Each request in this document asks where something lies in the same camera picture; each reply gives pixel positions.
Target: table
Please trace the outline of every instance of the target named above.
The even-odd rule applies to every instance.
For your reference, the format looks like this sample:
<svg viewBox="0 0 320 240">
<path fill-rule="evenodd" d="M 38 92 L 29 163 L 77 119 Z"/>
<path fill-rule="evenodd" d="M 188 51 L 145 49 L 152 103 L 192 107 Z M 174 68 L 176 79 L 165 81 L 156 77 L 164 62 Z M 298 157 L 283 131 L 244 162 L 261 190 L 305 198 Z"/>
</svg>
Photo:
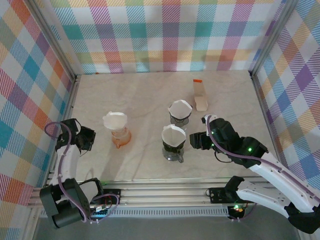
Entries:
<svg viewBox="0 0 320 240">
<path fill-rule="evenodd" d="M 204 82 L 208 110 L 196 111 L 193 79 Z M 170 124 L 168 107 L 175 100 L 194 106 L 186 125 L 184 163 L 162 155 L 161 132 Z M 109 111 L 128 116 L 131 141 L 117 149 L 102 117 Z M 193 149 L 189 134 L 202 132 L 201 117 L 215 113 L 229 121 L 242 136 L 251 136 L 273 154 L 275 150 L 252 83 L 246 70 L 201 72 L 150 72 L 83 75 L 80 78 L 72 118 L 96 131 L 92 150 L 81 156 L 77 181 L 96 177 L 101 181 L 184 178 L 254 177 L 256 173 L 234 163 L 221 163 L 213 150 Z M 219 154 L 222 161 L 229 159 Z"/>
</svg>

